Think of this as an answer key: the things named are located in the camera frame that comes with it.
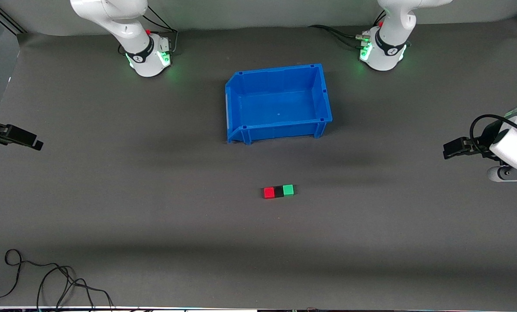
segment green cube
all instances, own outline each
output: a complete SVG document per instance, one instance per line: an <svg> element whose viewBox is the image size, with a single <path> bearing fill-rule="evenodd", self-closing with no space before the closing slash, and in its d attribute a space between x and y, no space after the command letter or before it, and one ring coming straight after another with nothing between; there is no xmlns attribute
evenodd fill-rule
<svg viewBox="0 0 517 312"><path fill-rule="evenodd" d="M284 196L293 196L295 191L293 189L293 184L284 185Z"/></svg>

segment black band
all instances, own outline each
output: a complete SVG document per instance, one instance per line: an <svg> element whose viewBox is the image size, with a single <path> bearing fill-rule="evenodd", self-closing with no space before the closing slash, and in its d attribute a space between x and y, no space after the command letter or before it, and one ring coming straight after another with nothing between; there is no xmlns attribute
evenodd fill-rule
<svg viewBox="0 0 517 312"><path fill-rule="evenodd" d="M151 53L153 53L153 50L154 50L154 40L153 40L153 38L151 38L149 36L149 45L143 51L141 51L139 53L126 52L126 54L134 62L136 62L136 63L144 63L145 60L147 59L147 57L149 55L151 55Z"/></svg>
<svg viewBox="0 0 517 312"><path fill-rule="evenodd" d="M375 39L376 39L376 44L378 45L378 47L380 47L385 52L385 55L387 55L387 56L394 56L399 51L401 51L401 49L403 49L403 47L405 47L405 43L399 44L399 45L391 45L391 44L385 43L380 37L379 29L376 32Z"/></svg>

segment green led light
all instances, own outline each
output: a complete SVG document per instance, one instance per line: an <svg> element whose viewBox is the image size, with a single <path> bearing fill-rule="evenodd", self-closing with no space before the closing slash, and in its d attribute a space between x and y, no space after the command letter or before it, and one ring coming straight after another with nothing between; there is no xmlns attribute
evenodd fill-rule
<svg viewBox="0 0 517 312"><path fill-rule="evenodd" d="M405 55L405 50L407 49L407 45L405 44L405 47L403 47L403 52L401 52L401 56L399 57L399 61L403 59L403 56Z"/></svg>
<svg viewBox="0 0 517 312"><path fill-rule="evenodd" d="M156 51L156 55L158 55L158 59L160 59L164 67L170 65L170 58L167 52Z"/></svg>
<svg viewBox="0 0 517 312"><path fill-rule="evenodd" d="M131 59L129 59L128 53L126 53L126 58L128 59L129 66L130 66L131 68L133 68L132 60L131 60Z"/></svg>
<svg viewBox="0 0 517 312"><path fill-rule="evenodd" d="M372 43L369 42L368 45L366 47L364 47L363 49L365 49L366 51L361 53L361 59L363 61L367 61L368 57L370 56L370 53L372 51Z"/></svg>

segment blue storage bin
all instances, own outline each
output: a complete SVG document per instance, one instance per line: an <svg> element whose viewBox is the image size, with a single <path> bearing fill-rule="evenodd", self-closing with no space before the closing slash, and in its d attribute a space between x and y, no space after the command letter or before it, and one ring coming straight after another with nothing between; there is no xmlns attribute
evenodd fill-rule
<svg viewBox="0 0 517 312"><path fill-rule="evenodd" d="M332 111L321 64L235 73L226 83L227 141L324 133Z"/></svg>

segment metal frame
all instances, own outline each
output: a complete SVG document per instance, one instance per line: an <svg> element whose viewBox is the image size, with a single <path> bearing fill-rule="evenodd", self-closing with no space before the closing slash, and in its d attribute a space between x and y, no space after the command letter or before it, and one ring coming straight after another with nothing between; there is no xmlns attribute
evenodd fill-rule
<svg viewBox="0 0 517 312"><path fill-rule="evenodd" d="M22 26L20 26L11 16L9 16L1 7L0 24L15 35L27 33L27 31Z"/></svg>

